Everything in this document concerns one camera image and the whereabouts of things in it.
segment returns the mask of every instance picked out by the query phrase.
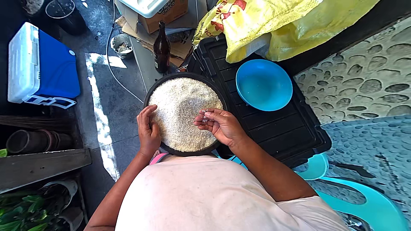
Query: concrete floor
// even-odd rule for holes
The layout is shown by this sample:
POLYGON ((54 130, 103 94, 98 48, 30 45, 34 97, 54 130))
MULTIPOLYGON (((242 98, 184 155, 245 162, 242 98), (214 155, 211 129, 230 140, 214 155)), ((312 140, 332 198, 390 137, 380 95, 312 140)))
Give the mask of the concrete floor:
MULTIPOLYGON (((89 30, 81 36, 62 31, 61 38, 77 56, 81 95, 75 111, 83 145, 91 149, 93 160, 93 164, 82 168, 86 207, 91 216, 139 150, 136 116, 142 104, 115 81, 107 66, 112 0, 74 1, 89 30)), ((116 25, 112 36, 119 33, 116 25)), ((121 60, 111 48, 109 60, 118 80, 144 99, 146 92, 136 61, 121 60)))

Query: bowl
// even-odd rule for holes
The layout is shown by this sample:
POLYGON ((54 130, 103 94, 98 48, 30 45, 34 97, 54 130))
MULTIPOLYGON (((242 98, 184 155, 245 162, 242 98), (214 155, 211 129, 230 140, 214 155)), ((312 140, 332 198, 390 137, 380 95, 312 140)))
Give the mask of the bowl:
MULTIPOLYGON (((191 78, 198 80, 200 82, 203 82, 207 84, 213 91, 217 94, 218 98, 220 99, 221 103, 223 104, 223 109, 227 111, 227 103, 224 95, 220 92, 218 87, 215 86, 214 82, 206 79, 205 77, 202 77, 201 75, 191 73, 191 72, 177 72, 174 74, 169 74, 158 81, 156 81, 153 86, 148 90, 147 95, 144 98, 143 102, 143 108, 148 106, 148 101, 150 100, 151 95, 153 94, 154 90, 160 86, 162 83, 164 83, 167 80, 170 79, 175 79, 175 78, 191 78)), ((203 148, 201 150, 195 151, 195 152, 182 152, 179 150, 175 150, 169 146, 167 146, 163 141, 161 141, 160 147, 162 147, 164 150, 169 152, 170 154, 181 156, 181 157, 189 157, 189 156, 202 156, 202 155, 208 155, 211 153, 212 150, 216 149, 218 146, 220 146, 220 142, 218 140, 214 141, 210 146, 203 148)))
POLYGON ((243 63, 237 71, 236 86, 248 105, 262 111, 283 108, 293 95, 288 74, 279 65, 265 59, 243 63))

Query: bottle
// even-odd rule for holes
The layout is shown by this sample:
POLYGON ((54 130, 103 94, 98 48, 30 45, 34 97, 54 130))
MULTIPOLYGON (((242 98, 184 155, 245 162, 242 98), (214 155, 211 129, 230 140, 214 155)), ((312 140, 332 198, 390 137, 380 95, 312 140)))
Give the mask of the bottle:
POLYGON ((158 37, 154 42, 154 66, 159 73, 165 73, 170 66, 170 42, 166 36, 166 23, 159 22, 158 37))

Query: cooler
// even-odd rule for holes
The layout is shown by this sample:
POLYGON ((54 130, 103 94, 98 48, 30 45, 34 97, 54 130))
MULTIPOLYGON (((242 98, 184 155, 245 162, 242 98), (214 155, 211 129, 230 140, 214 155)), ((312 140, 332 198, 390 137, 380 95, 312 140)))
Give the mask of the cooler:
POLYGON ((8 101, 64 109, 80 94, 75 53, 26 22, 9 43, 8 101))

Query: rice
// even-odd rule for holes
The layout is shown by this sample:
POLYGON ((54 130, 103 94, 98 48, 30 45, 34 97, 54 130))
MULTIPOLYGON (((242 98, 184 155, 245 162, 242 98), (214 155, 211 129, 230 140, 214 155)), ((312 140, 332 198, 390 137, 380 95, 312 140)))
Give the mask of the rice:
POLYGON ((170 148, 195 152, 216 140, 211 132, 193 124, 199 110, 223 109, 217 94, 205 83, 190 78, 168 80, 153 91, 148 103, 158 106, 153 120, 159 125, 162 141, 170 148))

